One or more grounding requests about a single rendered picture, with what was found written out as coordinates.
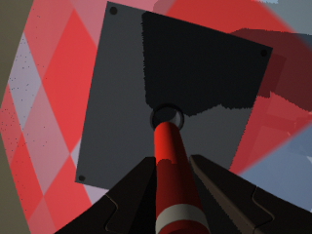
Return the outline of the red peg with tan band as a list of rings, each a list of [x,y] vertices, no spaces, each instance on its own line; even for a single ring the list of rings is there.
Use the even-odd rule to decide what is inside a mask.
[[[211,234],[176,125],[168,121],[157,125],[153,145],[156,234]]]

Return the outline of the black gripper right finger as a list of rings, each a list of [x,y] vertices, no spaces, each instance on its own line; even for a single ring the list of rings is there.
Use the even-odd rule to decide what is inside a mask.
[[[222,165],[188,156],[211,234],[312,234],[312,212],[276,198]]]

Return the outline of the dark grey sloped panel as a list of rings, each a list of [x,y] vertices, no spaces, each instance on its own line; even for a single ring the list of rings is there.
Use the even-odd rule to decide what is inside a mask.
[[[187,161],[229,171],[272,47],[106,1],[74,183],[110,190],[173,122]]]

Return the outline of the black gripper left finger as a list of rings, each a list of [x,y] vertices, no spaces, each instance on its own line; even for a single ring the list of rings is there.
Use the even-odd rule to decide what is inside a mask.
[[[156,157],[144,157],[105,195],[55,234],[156,234]]]

